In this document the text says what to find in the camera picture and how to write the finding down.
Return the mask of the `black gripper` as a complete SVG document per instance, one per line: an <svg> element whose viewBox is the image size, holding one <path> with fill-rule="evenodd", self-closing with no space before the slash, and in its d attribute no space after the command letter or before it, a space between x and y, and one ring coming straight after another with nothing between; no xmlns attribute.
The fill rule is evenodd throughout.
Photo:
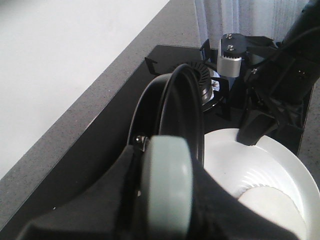
<svg viewBox="0 0 320 240"><path fill-rule="evenodd" d="M304 98L314 85L314 37L277 44L262 36L246 40L247 51L263 60L245 77L249 97L236 141L253 146L272 131L302 130Z"/></svg>

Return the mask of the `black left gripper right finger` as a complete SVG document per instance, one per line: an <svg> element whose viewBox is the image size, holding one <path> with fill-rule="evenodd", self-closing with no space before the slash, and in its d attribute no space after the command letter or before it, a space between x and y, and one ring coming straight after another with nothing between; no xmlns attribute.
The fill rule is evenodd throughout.
<svg viewBox="0 0 320 240"><path fill-rule="evenodd" d="M193 199L188 240L296 240L297 236L259 216L226 192L192 162Z"/></svg>

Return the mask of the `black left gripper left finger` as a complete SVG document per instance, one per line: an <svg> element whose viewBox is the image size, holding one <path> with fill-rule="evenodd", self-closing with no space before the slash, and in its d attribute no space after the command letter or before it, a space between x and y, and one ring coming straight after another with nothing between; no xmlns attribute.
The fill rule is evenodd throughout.
<svg viewBox="0 0 320 240"><path fill-rule="evenodd" d="M68 203L31 220L19 240L140 240L134 216L142 152L127 145L92 186Z"/></svg>

